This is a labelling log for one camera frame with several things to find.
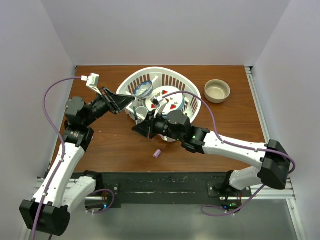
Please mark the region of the purple highlighter cap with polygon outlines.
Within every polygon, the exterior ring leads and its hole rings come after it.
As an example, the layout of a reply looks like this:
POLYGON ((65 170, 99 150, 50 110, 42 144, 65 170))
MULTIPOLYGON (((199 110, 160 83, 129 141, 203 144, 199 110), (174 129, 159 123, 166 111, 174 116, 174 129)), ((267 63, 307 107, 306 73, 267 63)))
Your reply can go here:
POLYGON ((154 152, 153 157, 154 157, 154 158, 158 158, 161 153, 162 153, 162 151, 161 151, 160 149, 157 149, 157 150, 154 152))

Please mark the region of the blue white patterned bowl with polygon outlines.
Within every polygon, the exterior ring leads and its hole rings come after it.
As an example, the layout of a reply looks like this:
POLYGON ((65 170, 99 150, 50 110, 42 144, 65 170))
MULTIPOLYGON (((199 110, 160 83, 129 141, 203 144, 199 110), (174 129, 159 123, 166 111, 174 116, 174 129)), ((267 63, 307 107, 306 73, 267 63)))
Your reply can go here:
POLYGON ((139 86, 135 88, 133 91, 133 95, 137 99, 146 99, 148 96, 152 94, 154 90, 152 81, 148 80, 145 82, 142 82, 139 86))

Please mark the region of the small white cup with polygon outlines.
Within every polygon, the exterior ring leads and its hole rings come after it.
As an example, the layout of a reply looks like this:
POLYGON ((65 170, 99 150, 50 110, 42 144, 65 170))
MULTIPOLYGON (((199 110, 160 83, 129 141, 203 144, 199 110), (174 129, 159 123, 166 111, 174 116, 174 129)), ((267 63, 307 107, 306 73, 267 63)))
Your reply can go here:
POLYGON ((141 119, 145 119, 146 116, 148 115, 148 109, 144 106, 139 106, 136 108, 136 113, 137 113, 137 116, 141 119))

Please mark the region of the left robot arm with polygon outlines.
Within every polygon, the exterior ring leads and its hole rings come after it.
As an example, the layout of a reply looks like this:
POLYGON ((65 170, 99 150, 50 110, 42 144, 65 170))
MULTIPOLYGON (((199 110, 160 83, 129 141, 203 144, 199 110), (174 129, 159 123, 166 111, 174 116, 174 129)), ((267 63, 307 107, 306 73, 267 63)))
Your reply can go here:
POLYGON ((54 164, 32 199, 23 200, 19 207, 33 238, 36 231, 61 236, 78 205, 89 194, 99 196, 103 192, 103 178, 98 172, 85 171, 71 188, 67 186, 92 141, 90 125, 106 113, 120 113, 134 100, 132 95, 115 94, 103 87, 89 104, 78 96, 67 101, 65 130, 54 164))

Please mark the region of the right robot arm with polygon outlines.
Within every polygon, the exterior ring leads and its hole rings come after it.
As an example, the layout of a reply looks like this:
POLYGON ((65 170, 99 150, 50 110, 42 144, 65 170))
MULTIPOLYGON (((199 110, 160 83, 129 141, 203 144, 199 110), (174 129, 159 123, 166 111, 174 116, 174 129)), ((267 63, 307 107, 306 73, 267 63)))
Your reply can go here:
POLYGON ((275 190, 286 188, 291 162, 276 140, 256 143, 220 136, 207 128, 194 126, 178 110, 167 117, 149 112, 132 130, 147 139, 161 135, 179 141, 190 153, 219 155, 248 164, 245 169, 226 174, 224 182, 216 188, 221 194, 233 197, 247 187, 260 184, 275 190))

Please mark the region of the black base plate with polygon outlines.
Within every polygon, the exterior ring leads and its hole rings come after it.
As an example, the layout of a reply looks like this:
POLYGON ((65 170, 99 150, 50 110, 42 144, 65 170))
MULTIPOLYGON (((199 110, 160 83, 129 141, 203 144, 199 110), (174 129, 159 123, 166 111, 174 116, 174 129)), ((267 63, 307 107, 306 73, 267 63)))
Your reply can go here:
POLYGON ((85 199, 88 210, 111 205, 216 205, 236 208, 253 193, 246 187, 240 193, 226 196, 218 191, 225 172, 104 172, 103 188, 107 193, 94 193, 85 199))

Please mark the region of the beige ceramic bowl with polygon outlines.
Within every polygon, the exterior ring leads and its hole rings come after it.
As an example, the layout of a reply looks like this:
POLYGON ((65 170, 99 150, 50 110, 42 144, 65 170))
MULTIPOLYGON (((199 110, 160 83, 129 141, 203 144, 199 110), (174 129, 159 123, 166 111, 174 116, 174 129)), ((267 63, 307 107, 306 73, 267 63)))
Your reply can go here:
POLYGON ((212 79, 204 86, 205 98, 214 104, 223 103, 231 94, 230 86, 223 80, 212 79))

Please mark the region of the watermelon pattern plate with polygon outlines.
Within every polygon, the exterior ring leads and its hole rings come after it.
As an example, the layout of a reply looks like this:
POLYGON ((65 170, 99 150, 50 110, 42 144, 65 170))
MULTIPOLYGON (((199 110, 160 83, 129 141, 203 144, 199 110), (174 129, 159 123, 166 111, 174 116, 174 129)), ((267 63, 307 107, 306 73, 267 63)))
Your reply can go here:
MULTIPOLYGON (((156 106, 152 103, 152 97, 155 97, 156 95, 160 95, 161 97, 163 97, 163 96, 166 96, 167 94, 178 92, 178 91, 179 89, 177 87, 169 86, 169 85, 156 87, 153 90, 152 94, 145 99, 144 106, 151 112, 156 108, 156 106)), ((183 110, 183 107, 185 105, 185 98, 182 93, 173 94, 169 97, 166 97, 165 99, 167 101, 167 104, 165 105, 162 111, 163 117, 166 117, 171 111, 183 110)))

